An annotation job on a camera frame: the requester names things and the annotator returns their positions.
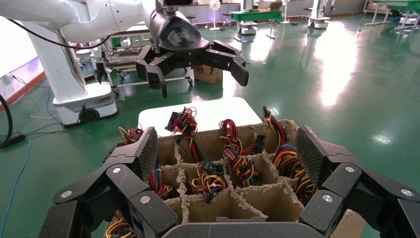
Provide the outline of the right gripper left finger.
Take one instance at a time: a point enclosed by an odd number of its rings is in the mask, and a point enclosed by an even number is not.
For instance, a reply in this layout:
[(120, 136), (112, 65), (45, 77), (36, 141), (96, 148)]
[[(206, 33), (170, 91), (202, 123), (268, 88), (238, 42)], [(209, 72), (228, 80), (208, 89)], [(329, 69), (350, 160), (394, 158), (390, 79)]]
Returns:
[(89, 238), (116, 211), (143, 238), (160, 238), (178, 217), (147, 186), (158, 158), (158, 135), (147, 128), (132, 144), (116, 147), (103, 165), (53, 197), (39, 232), (41, 238)]

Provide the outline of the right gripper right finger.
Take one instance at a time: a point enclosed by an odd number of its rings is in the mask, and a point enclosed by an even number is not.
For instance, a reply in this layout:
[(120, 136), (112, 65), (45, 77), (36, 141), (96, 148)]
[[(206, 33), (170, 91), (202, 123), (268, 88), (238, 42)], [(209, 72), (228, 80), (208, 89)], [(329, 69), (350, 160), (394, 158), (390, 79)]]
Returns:
[(298, 128), (296, 151), (316, 192), (299, 221), (329, 237), (347, 210), (358, 213), (382, 238), (420, 235), (420, 194), (365, 167), (347, 148)]

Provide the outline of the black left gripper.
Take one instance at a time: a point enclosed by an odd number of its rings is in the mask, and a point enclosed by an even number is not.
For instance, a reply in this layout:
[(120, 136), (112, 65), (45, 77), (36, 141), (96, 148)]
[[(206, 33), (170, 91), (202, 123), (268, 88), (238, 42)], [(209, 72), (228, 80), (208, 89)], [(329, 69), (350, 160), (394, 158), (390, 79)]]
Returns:
[(220, 40), (210, 44), (181, 12), (155, 12), (149, 30), (156, 47), (144, 46), (135, 59), (135, 68), (137, 76), (147, 81), (150, 89), (159, 90), (163, 98), (167, 98), (165, 76), (180, 67), (204, 64), (229, 71), (239, 85), (248, 85), (242, 51)]

